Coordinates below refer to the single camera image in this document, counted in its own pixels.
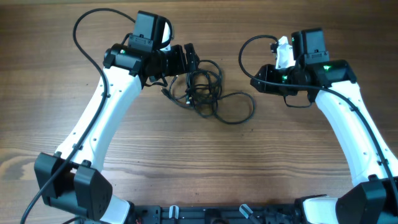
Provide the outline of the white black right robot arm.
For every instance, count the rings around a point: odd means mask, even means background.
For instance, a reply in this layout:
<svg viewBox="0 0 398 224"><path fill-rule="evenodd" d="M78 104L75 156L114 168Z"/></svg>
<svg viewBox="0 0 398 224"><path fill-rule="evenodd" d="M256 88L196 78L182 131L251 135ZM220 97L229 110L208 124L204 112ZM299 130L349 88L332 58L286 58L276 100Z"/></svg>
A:
<svg viewBox="0 0 398 224"><path fill-rule="evenodd" d="M349 166L353 188L338 198L298 198L294 223L396 223L397 158L388 148L363 102L354 71L331 60L321 29L273 38L275 64L251 77L261 93L283 97L307 92L331 125Z"/></svg>

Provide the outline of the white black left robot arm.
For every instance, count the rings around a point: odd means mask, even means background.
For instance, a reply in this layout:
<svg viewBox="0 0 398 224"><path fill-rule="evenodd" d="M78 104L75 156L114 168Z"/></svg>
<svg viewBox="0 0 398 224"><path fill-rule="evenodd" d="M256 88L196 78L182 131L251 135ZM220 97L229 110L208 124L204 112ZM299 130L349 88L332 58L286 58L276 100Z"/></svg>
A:
<svg viewBox="0 0 398 224"><path fill-rule="evenodd" d="M39 154L34 164L35 199L74 214L77 221L140 222L134 204L115 196L101 173L106 152L144 87L165 87L167 77L197 67L192 44L171 45L174 31L167 18L139 11L133 22L134 30L96 66L98 86L72 132L53 154Z"/></svg>

